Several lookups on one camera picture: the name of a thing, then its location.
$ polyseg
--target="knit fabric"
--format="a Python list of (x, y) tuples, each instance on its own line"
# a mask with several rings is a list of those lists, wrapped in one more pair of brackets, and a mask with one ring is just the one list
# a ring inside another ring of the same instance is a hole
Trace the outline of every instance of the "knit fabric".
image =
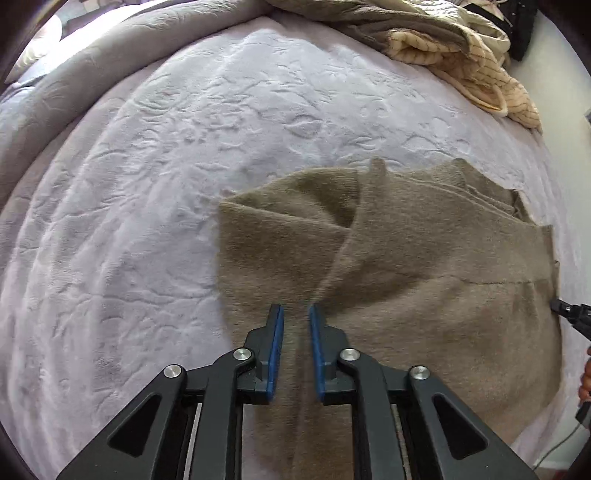
[(219, 214), (234, 342), (269, 304), (285, 306), (277, 395), (245, 432), (282, 478), (352, 478), (349, 409), (315, 402), (313, 301), (379, 362), (427, 365), (508, 443), (557, 392), (551, 227), (468, 163), (302, 171), (225, 200)]

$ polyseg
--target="gray bedspread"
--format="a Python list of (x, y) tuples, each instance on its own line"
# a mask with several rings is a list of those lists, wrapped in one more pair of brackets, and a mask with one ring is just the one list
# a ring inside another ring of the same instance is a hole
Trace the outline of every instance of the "gray bedspread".
[[(394, 170), (462, 157), (524, 192), (555, 227), (561, 295), (580, 301), (578, 242), (539, 134), (262, 1), (131, 18), (5, 98), (0, 420), (33, 471), (55, 478), (164, 366), (233, 346), (215, 287), (219, 199), (374, 155)], [(563, 329), (560, 393), (513, 445), (527, 461), (574, 402), (584, 350)], [(244, 478), (276, 478), (248, 445), (244, 457)]]

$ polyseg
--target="black cable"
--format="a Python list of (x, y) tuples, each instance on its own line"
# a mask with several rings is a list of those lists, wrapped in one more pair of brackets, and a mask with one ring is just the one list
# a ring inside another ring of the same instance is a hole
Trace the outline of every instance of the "black cable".
[(581, 424), (579, 423), (574, 428), (574, 430), (564, 440), (562, 440), (560, 443), (558, 443), (557, 445), (554, 445), (550, 450), (548, 450), (546, 452), (546, 454), (540, 459), (540, 461), (535, 464), (534, 471), (536, 471), (540, 467), (541, 463), (548, 458), (548, 455), (550, 455), (551, 453), (555, 452), (558, 448), (562, 447), (566, 442), (568, 442), (572, 438), (572, 436), (575, 433), (577, 433), (577, 430), (579, 429), (580, 426), (581, 426)]

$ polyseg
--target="folded clothing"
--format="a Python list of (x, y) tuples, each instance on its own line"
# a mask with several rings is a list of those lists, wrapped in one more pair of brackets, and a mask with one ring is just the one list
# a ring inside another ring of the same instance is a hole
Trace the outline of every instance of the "folded clothing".
[(286, 308), (274, 408), (247, 434), (263, 459), (284, 459), (285, 478), (353, 471), (348, 409), (314, 402), (312, 301), (379, 362), (429, 366), (507, 443), (557, 392), (552, 228), (465, 161), (302, 171), (225, 200), (219, 214), (218, 281), (235, 342), (270, 303)]

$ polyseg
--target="metal pivot screw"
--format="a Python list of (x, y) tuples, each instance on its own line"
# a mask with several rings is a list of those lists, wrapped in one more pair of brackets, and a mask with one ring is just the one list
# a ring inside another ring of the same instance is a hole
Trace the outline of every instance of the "metal pivot screw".
[(180, 365), (169, 365), (164, 369), (164, 376), (168, 378), (175, 378), (181, 374), (183, 369)]
[(252, 353), (248, 348), (239, 348), (234, 350), (234, 358), (236, 360), (248, 360)]
[(426, 380), (431, 376), (431, 372), (427, 367), (417, 365), (416, 367), (412, 367), (410, 369), (410, 376), (413, 377), (415, 380)]
[(339, 356), (347, 362), (355, 362), (356, 360), (359, 360), (361, 353), (354, 348), (346, 348), (340, 351)]

